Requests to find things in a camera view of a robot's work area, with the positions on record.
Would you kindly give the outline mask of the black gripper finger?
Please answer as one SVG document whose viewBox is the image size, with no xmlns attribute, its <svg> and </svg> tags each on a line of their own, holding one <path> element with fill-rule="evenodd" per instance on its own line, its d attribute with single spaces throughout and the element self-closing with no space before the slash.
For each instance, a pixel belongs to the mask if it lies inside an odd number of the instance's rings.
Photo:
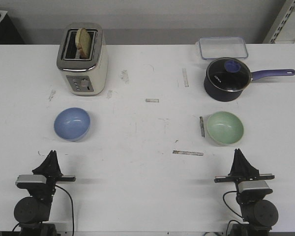
<svg viewBox="0 0 295 236">
<path fill-rule="evenodd" d="M 54 176 L 63 176 L 59 166 L 56 150 L 53 151 L 53 158 L 54 158 Z"/>
<path fill-rule="evenodd" d="M 51 175 L 53 167 L 54 151 L 51 150 L 45 160 L 35 169 L 32 170 L 32 173 L 35 175 Z"/>
<path fill-rule="evenodd" d="M 230 176 L 236 176 L 239 173 L 239 170 L 240 170 L 239 151 L 240 151 L 240 149 L 238 149 L 238 148 L 235 149 L 234 159 L 233 159 L 233 163 L 232 163 L 232 167 L 231 167 L 231 171 L 230 171 Z"/>
<path fill-rule="evenodd" d="M 240 149 L 238 149 L 238 160 L 240 165 L 240 173 L 244 177 L 258 177 L 260 172 L 258 169 L 253 167 Z"/>
</svg>

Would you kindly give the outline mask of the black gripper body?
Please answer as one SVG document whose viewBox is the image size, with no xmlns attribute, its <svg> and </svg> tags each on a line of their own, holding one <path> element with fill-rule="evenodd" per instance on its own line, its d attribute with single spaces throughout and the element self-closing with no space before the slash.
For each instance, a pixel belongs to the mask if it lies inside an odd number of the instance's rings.
<svg viewBox="0 0 295 236">
<path fill-rule="evenodd" d="M 59 176 L 51 176 L 49 174 L 43 174 L 39 173 L 40 175 L 43 175 L 46 179 L 45 184 L 41 187 L 39 196 L 40 197 L 51 197 L 56 192 L 56 184 L 57 182 L 74 182 L 76 180 L 76 176 L 70 175 L 59 175 Z"/>
<path fill-rule="evenodd" d="M 253 181 L 253 180 L 272 180 L 275 178 L 273 174 L 261 174 L 258 177 L 240 177 L 240 176 L 217 176 L 214 179 L 215 183 L 233 182 L 236 185 L 238 191 L 238 184 L 242 181 Z"/>
</svg>

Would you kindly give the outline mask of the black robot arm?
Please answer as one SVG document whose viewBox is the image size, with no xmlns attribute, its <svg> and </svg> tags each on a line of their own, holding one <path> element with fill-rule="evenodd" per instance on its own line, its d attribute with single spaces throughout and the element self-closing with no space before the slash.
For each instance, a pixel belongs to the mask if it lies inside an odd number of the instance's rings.
<svg viewBox="0 0 295 236">
<path fill-rule="evenodd" d="M 227 236 L 268 236 L 272 226 L 278 221 L 276 206 L 264 197 L 273 190 L 266 183 L 274 179 L 273 174 L 260 174 L 253 167 L 240 149 L 235 149 L 230 173 L 226 176 L 215 177 L 215 183 L 233 182 L 235 184 L 236 202 L 240 207 L 240 214 L 236 213 L 228 204 L 230 211 L 242 219 L 230 220 L 227 224 Z"/>
<path fill-rule="evenodd" d="M 20 227 L 21 236 L 59 236 L 54 223 L 48 223 L 56 189 L 69 192 L 58 182 L 74 182 L 75 176 L 61 173 L 57 152 L 51 150 L 45 160 L 29 175 L 19 175 L 15 185 L 28 191 L 14 207 L 14 218 Z"/>
</svg>

